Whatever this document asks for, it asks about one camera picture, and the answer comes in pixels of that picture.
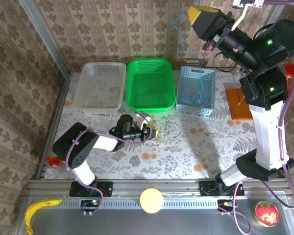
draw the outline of orange wooden block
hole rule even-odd
[[[240,88],[225,89],[227,101],[230,107],[232,120],[253,120],[248,104]]]

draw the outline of patterned table surface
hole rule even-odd
[[[71,74],[56,140],[76,122],[108,131],[122,114],[134,115],[126,105],[125,91],[116,115],[95,115],[75,109],[72,103],[79,76],[80,73]],[[174,71],[175,87],[178,78],[179,71]],[[216,104],[209,117],[181,113],[175,107],[166,113],[151,114],[152,123],[162,132],[164,146],[159,147],[159,141],[149,141],[139,146],[126,144],[117,152],[93,149],[87,158],[91,170],[101,179],[214,178],[256,146],[253,121],[232,121],[229,113],[225,88],[239,87],[239,79],[238,70],[217,71]],[[63,167],[46,170],[45,179],[62,178],[71,178]]]

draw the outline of banana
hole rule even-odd
[[[36,211],[38,211],[40,208],[43,208],[43,207],[52,207],[52,206],[59,205],[61,202],[62,202],[62,199],[57,198],[57,199],[44,199],[44,200],[31,204],[27,208],[24,214],[24,221],[25,221],[27,233],[29,235],[33,234],[33,228],[30,225],[30,220],[32,216],[36,213]]]

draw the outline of tin can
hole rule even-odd
[[[254,215],[258,224],[264,227],[274,227],[280,220],[277,207],[268,201],[258,202],[255,206]]]

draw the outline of basket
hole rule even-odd
[[[95,62],[83,66],[73,106],[82,111],[115,114],[121,107],[126,65]]]
[[[134,111],[165,112],[175,104],[171,63],[166,59],[140,59],[127,67],[126,101]]]
[[[209,116],[215,108],[215,75],[214,70],[192,68],[182,66],[177,89],[176,110],[180,112],[200,114]],[[198,102],[198,95],[201,91],[201,83],[199,77],[204,84],[202,93],[202,102],[200,106],[195,106],[191,102]]]

